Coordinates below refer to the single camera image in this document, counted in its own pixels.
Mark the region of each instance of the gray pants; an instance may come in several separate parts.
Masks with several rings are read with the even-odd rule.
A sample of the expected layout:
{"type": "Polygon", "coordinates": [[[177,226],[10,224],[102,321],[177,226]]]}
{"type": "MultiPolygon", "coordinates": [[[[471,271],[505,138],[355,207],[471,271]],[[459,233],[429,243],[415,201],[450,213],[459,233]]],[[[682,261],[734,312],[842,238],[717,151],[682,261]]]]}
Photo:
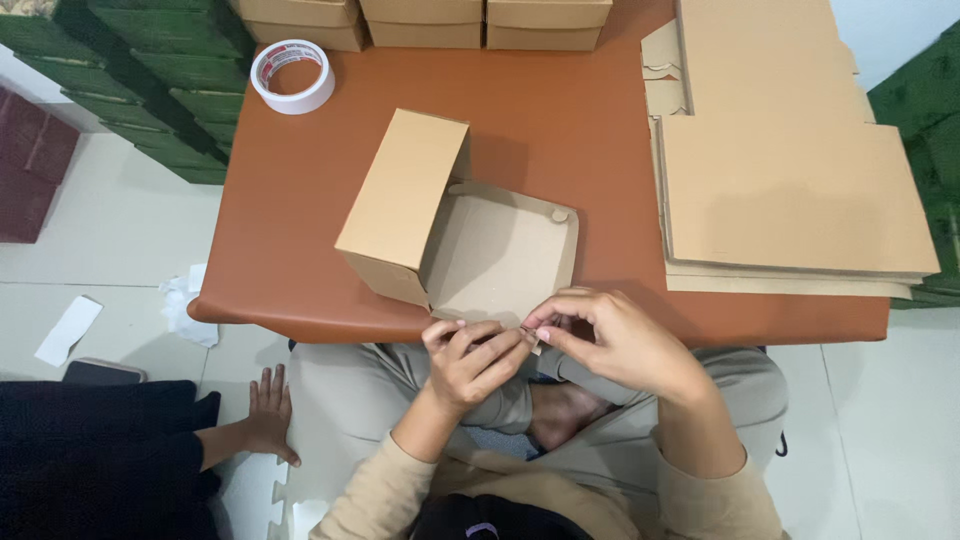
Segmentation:
{"type": "MultiPolygon", "coordinates": [[[[737,434],[759,468],[773,457],[787,407],[786,381],[776,364],[759,349],[693,351],[720,387],[737,434]]],[[[597,487],[614,487],[636,496],[656,489],[657,398],[597,377],[573,358],[545,347],[528,366],[554,379],[570,380],[623,408],[604,416],[553,452],[541,465],[597,487]]],[[[422,345],[299,344],[291,355],[291,384],[296,384],[294,421],[308,414],[300,403],[319,407],[345,440],[354,461],[376,452],[430,374],[422,345]]],[[[462,424],[506,433],[523,433],[532,415],[530,384],[514,377],[468,414],[462,424]]],[[[291,441],[296,448],[296,441],[291,441]]],[[[452,447],[475,447],[458,429],[452,447]]]]}

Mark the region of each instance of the foot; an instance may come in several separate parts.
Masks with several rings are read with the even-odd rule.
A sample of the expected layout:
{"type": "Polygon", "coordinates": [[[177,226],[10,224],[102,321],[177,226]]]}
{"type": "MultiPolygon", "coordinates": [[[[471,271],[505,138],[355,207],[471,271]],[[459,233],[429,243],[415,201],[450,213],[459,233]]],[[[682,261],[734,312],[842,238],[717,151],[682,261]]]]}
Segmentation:
{"type": "Polygon", "coordinates": [[[607,414],[612,404],[572,382],[531,384],[533,419],[530,434],[548,452],[573,438],[577,431],[607,414]]]}
{"type": "Polygon", "coordinates": [[[283,383],[283,364],[276,366],[271,380],[270,368],[263,368],[260,384],[250,381],[250,416],[241,420],[247,435],[246,450],[261,454],[276,454],[284,461],[300,467],[300,457],[287,446],[287,428],[290,427],[290,386],[283,383]]]}

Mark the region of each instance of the beige sweatshirt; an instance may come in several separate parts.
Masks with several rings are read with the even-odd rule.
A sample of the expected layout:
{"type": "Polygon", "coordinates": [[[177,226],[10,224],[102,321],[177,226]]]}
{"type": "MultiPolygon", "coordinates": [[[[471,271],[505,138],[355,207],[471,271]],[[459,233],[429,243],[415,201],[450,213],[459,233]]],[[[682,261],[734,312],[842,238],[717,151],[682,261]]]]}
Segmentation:
{"type": "Polygon", "coordinates": [[[659,518],[634,523],[629,503],[619,493],[579,485],[536,461],[474,451],[445,455],[439,464],[423,463],[387,436],[310,531],[310,540],[406,539],[423,500],[450,493],[495,495],[552,510],[595,540],[789,539],[749,460],[731,477],[707,480],[687,475],[661,456],[658,487],[659,518]]]}

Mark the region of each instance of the hand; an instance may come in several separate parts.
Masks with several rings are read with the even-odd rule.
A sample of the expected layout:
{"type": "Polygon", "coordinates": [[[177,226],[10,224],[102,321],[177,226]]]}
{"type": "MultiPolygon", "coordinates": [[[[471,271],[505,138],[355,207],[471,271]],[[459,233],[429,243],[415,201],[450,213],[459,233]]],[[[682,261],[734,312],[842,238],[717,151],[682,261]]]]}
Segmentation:
{"type": "Polygon", "coordinates": [[[423,391],[432,393],[440,407],[458,419],[516,374],[535,341],[521,329],[504,331],[496,321],[470,325],[440,321],[423,331],[422,337],[431,361],[423,391]],[[453,331],[453,337],[444,341],[453,331]],[[491,334],[496,336],[473,345],[491,334]]]}
{"type": "Polygon", "coordinates": [[[276,377],[271,380],[270,368],[265,367],[260,384],[250,381],[250,416],[240,424],[247,434],[245,450],[277,454],[294,467],[300,467],[300,457],[287,446],[293,408],[290,386],[283,383],[283,372],[283,364],[277,364],[276,377]]]}
{"type": "Polygon", "coordinates": [[[634,390],[681,400],[710,384],[683,343],[619,291],[567,288],[534,309],[523,327],[567,353],[590,372],[634,390]],[[570,333],[570,321],[593,325],[596,343],[570,333]]]}

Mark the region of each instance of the smartphone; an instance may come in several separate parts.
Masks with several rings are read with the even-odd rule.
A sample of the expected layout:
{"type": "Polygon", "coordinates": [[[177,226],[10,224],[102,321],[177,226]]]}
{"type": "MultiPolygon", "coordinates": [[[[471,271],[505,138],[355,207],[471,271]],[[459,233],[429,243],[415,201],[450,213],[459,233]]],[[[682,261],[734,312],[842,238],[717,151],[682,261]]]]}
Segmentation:
{"type": "Polygon", "coordinates": [[[137,384],[145,380],[147,380],[147,373],[142,369],[105,362],[96,358],[77,358],[66,366],[66,373],[63,374],[63,382],[91,386],[137,384]]]}

